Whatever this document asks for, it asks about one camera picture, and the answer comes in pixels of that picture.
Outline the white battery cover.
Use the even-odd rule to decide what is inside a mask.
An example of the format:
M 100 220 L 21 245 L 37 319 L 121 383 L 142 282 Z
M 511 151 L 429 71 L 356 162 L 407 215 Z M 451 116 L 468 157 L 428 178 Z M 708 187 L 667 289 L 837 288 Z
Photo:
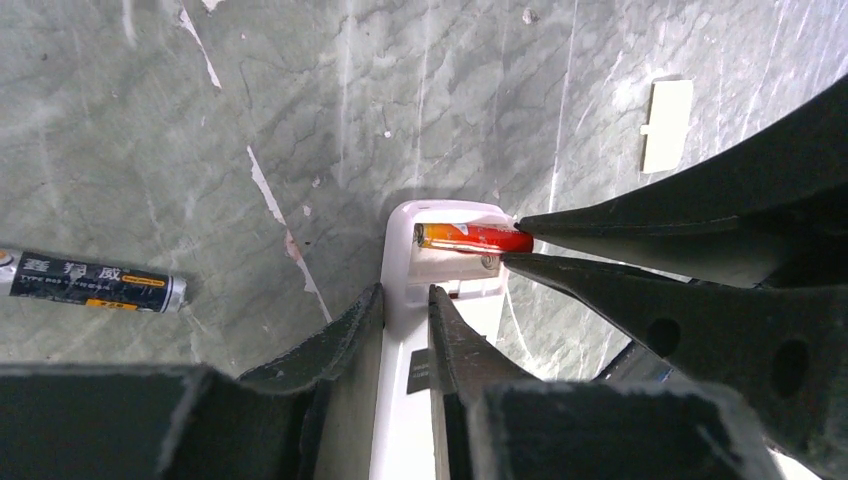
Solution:
M 663 80 L 652 85 L 641 172 L 653 174 L 678 167 L 685 147 L 694 95 L 692 80 Z

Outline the black AAA battery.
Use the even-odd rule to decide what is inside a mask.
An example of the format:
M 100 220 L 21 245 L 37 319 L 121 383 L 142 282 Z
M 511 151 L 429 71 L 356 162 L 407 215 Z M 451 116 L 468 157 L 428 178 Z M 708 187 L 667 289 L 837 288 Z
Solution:
M 178 311 L 187 283 L 138 269 L 1 250 L 1 294 L 137 312 Z

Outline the white remote control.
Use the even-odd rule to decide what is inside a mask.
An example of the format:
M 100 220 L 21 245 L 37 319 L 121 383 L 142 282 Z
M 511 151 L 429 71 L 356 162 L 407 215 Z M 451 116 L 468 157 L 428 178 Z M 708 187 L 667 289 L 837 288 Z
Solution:
M 511 215 L 492 204 L 413 200 L 390 214 L 380 282 L 384 330 L 370 459 L 372 479 L 436 476 L 428 367 L 428 296 L 443 288 L 463 319 L 486 341 L 498 338 L 508 273 L 495 257 L 423 249 L 417 224 L 510 226 Z

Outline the red AAA battery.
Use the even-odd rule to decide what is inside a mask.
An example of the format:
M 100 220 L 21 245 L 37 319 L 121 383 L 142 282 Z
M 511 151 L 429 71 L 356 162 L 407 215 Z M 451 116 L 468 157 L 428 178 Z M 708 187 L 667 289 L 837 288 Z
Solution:
M 416 223 L 413 240 L 420 248 L 476 255 L 531 253 L 534 238 L 504 225 Z

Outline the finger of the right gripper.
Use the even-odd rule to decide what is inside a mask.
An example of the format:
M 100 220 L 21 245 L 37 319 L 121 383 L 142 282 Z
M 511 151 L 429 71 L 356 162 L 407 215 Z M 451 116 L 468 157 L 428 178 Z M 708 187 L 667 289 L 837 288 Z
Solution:
M 689 169 L 522 218 L 549 244 L 737 287 L 847 280 L 847 82 Z
M 770 440 L 827 479 L 847 475 L 847 289 L 685 283 L 541 254 L 504 265 L 568 295 L 694 381 L 739 392 Z

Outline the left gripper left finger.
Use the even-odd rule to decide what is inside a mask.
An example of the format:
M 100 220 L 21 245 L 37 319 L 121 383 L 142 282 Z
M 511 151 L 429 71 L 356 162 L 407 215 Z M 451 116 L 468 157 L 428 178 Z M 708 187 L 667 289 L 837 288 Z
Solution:
M 365 479 L 384 291 L 239 377 L 205 364 L 5 364 L 5 479 Z

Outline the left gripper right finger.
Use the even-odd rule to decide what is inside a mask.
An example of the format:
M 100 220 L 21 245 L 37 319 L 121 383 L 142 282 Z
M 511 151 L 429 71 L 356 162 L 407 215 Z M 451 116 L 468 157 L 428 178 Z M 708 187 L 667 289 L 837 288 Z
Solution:
M 754 412 L 728 387 L 543 381 L 428 292 L 440 479 L 778 479 Z

